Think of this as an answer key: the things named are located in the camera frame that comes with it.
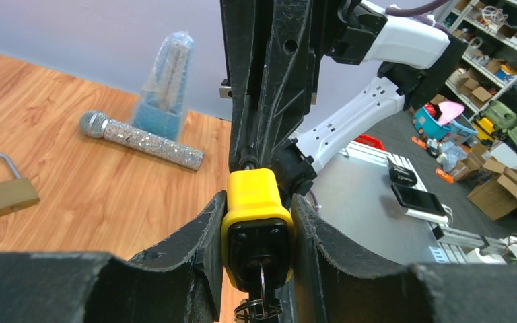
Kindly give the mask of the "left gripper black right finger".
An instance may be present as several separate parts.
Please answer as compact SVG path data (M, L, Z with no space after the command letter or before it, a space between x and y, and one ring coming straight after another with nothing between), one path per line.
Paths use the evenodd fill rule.
M295 322L517 322L517 265L401 266L295 195Z

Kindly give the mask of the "brass padlock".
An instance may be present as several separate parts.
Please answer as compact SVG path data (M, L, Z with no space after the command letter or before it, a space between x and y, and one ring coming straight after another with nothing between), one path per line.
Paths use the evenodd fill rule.
M26 209L40 202L40 197L31 181L22 177L8 155L0 153L8 165L13 179L0 182L0 216Z

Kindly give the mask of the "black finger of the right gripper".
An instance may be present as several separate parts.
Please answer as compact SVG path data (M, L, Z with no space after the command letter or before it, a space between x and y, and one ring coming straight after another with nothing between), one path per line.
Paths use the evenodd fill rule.
M271 164L310 111L322 1L222 1L232 93L228 165Z

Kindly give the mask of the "cardboard box on floor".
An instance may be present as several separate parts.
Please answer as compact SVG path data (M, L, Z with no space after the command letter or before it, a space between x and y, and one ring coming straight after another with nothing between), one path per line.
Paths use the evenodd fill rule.
M517 173L495 159L488 159L481 170L488 171L491 178L476 185L467 198L490 220L496 221L517 209Z

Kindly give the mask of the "clear blue plastic bag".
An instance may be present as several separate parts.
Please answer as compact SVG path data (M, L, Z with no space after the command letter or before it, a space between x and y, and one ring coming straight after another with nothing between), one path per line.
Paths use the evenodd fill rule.
M184 99L194 45L186 31L166 37L141 88L129 124L173 141L180 138L188 112Z

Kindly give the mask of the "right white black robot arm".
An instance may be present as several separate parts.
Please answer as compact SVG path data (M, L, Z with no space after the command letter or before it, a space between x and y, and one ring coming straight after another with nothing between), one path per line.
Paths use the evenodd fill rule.
M467 47L435 20L432 11L441 6L222 1L224 85L232 100L229 170L268 168L281 194L306 194L325 164L360 134L428 103ZM323 57L380 67L352 101L297 134L316 101Z

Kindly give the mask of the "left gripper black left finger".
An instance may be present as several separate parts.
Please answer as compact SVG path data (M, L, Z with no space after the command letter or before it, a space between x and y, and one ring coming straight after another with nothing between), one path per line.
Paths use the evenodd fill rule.
M0 322L216 322L225 211L222 191L129 260L108 252L0 252Z

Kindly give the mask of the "clear bottle with metal cap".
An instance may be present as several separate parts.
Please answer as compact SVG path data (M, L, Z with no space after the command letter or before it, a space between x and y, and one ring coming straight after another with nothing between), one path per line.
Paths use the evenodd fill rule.
M109 118L97 110L85 112L79 119L79 128L89 137L112 141L194 171L199 170L204 157L198 149Z

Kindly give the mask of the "storage shelf with boxes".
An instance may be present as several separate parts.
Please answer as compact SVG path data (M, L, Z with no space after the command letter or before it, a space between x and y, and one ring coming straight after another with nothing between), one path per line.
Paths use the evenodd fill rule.
M468 42L462 65L476 71L481 87L497 99L517 86L517 1L449 1L438 13Z

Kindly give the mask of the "black smartphone on table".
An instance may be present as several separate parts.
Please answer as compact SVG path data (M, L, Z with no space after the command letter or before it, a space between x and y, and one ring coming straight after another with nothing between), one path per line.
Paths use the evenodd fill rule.
M432 193L397 183L391 184L391 188L399 205L404 208L414 209L437 216L446 215L446 211L438 197Z

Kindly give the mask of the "blue toy bin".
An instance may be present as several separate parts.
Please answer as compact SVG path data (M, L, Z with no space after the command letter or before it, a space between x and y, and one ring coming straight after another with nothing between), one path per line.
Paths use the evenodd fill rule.
M474 126L462 116L463 112L462 104L450 100L429 103L413 115L412 123L422 138L462 145L478 135Z

